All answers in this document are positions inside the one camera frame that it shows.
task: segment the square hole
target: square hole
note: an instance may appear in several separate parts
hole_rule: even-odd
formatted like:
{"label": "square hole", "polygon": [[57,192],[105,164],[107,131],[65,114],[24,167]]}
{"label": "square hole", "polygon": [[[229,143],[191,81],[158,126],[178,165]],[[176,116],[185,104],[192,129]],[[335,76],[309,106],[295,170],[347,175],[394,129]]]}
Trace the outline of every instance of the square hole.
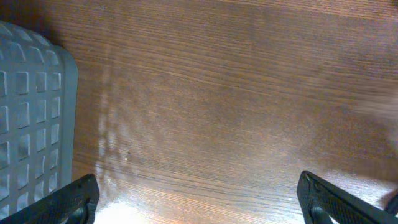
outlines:
{"label": "square hole", "polygon": [[0,24],[0,34],[12,35],[3,24]]}
{"label": "square hole", "polygon": [[36,73],[36,89],[39,93],[45,91],[45,76],[45,72]]}
{"label": "square hole", "polygon": [[16,75],[16,91],[18,94],[26,94],[29,91],[27,72],[17,72]]}
{"label": "square hole", "polygon": [[22,209],[27,207],[27,192],[23,195],[19,196],[17,201],[17,209],[21,211]]}
{"label": "square hole", "polygon": [[29,164],[18,165],[18,189],[25,187],[28,183]]}
{"label": "square hole", "polygon": [[52,103],[51,103],[51,117],[56,118],[57,116],[60,116],[60,98],[59,97],[52,98]]}
{"label": "square hole", "polygon": [[33,36],[42,44],[49,46],[49,43],[40,35],[33,34]]}
{"label": "square hole", "polygon": [[8,174],[8,171],[2,170],[0,172],[0,200],[5,199],[10,193],[9,181],[10,175]]}
{"label": "square hole", "polygon": [[55,54],[55,52],[53,52],[51,50],[47,51],[47,60],[50,61],[50,63],[52,65],[58,65],[59,64],[57,55]]}
{"label": "square hole", "polygon": [[61,74],[53,73],[52,74],[52,90],[61,89]]}
{"label": "square hole", "polygon": [[45,100],[38,100],[36,122],[40,123],[43,121],[45,121]]}
{"label": "square hole", "polygon": [[51,152],[50,169],[53,169],[57,165],[57,161],[58,161],[58,149]]}
{"label": "square hole", "polygon": [[0,96],[7,95],[7,80],[6,73],[0,72]]}
{"label": "square hole", "polygon": [[0,144],[0,169],[5,168],[9,164],[9,143]]}
{"label": "square hole", "polygon": [[22,51],[21,45],[15,42],[9,42],[8,47],[10,50],[11,59],[13,62],[22,63],[26,62],[24,52]]}
{"label": "square hole", "polygon": [[44,64],[43,55],[37,47],[29,47],[27,49],[27,60],[37,65]]}
{"label": "square hole", "polygon": [[51,126],[51,145],[58,142],[60,125],[55,124]]}
{"label": "square hole", "polygon": [[39,152],[45,148],[45,129],[36,131],[36,150]]}
{"label": "square hole", "polygon": [[7,218],[9,216],[10,206],[6,205],[0,209],[0,220]]}
{"label": "square hole", "polygon": [[40,199],[42,199],[44,197],[43,185],[44,185],[44,183],[41,181],[35,187],[35,202],[37,202],[38,200],[40,200]]}
{"label": "square hole", "polygon": [[29,125],[29,104],[21,103],[17,106],[18,128],[24,128]]}
{"label": "square hole", "polygon": [[18,140],[18,159],[25,159],[29,156],[30,151],[30,136],[24,135],[19,137]]}
{"label": "square hole", "polygon": [[8,107],[0,106],[0,134],[8,132]]}
{"label": "square hole", "polygon": [[32,41],[32,38],[29,37],[29,35],[21,30],[21,29],[14,29],[15,32],[17,32],[19,34],[20,37],[22,37],[22,39],[27,40],[27,41]]}
{"label": "square hole", "polygon": [[35,165],[35,178],[39,178],[43,175],[44,171],[44,156],[40,156],[37,158],[36,165]]}
{"label": "square hole", "polygon": [[57,188],[57,173],[51,174],[49,178],[49,193]]}

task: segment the wooden table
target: wooden table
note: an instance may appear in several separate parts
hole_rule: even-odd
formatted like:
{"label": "wooden table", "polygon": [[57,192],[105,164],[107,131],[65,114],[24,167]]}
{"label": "wooden table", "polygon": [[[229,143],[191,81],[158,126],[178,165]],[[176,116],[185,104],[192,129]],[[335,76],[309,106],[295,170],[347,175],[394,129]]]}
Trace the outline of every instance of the wooden table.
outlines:
{"label": "wooden table", "polygon": [[303,170],[378,207],[398,188],[390,0],[2,5],[77,61],[97,223],[303,223]]}

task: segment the plastic crate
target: plastic crate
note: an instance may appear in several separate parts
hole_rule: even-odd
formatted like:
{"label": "plastic crate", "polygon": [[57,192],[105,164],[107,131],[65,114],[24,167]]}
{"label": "plastic crate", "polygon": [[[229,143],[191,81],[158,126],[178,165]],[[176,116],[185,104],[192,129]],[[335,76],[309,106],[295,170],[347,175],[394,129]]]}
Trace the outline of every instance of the plastic crate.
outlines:
{"label": "plastic crate", "polygon": [[0,21],[0,219],[71,182],[77,80],[66,50]]}

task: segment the grid pattern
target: grid pattern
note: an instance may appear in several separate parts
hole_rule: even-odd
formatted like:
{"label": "grid pattern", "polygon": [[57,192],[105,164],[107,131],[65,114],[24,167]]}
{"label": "grid pattern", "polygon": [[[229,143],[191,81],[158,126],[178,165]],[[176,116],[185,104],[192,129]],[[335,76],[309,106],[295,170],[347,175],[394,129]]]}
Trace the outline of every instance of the grid pattern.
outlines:
{"label": "grid pattern", "polygon": [[63,81],[47,40],[0,22],[0,219],[60,185]]}

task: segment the wood grain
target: wood grain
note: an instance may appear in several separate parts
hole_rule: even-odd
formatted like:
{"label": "wood grain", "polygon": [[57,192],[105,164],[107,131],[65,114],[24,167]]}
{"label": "wood grain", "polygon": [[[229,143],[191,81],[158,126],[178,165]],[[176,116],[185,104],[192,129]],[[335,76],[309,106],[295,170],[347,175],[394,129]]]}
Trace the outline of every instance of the wood grain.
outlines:
{"label": "wood grain", "polygon": [[303,170],[378,207],[397,188],[395,123],[358,112],[396,92],[394,2],[37,4],[78,63],[73,178],[96,175],[98,223],[303,223]]}

